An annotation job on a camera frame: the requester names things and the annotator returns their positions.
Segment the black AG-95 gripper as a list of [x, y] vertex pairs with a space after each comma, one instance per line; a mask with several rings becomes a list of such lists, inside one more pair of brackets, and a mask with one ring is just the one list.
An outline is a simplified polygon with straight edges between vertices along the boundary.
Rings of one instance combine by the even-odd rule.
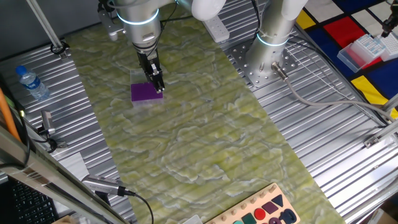
[[157, 93], [162, 93], [165, 90], [165, 86], [157, 53], [158, 51], [155, 49], [149, 55], [138, 52], [137, 56], [147, 81], [154, 85]]

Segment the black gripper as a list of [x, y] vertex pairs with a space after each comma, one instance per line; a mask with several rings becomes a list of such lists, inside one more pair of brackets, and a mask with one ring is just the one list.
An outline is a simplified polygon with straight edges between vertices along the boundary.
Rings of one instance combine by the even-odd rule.
[[387, 37], [397, 26], [397, 0], [390, 3], [391, 15], [382, 23], [381, 37]]

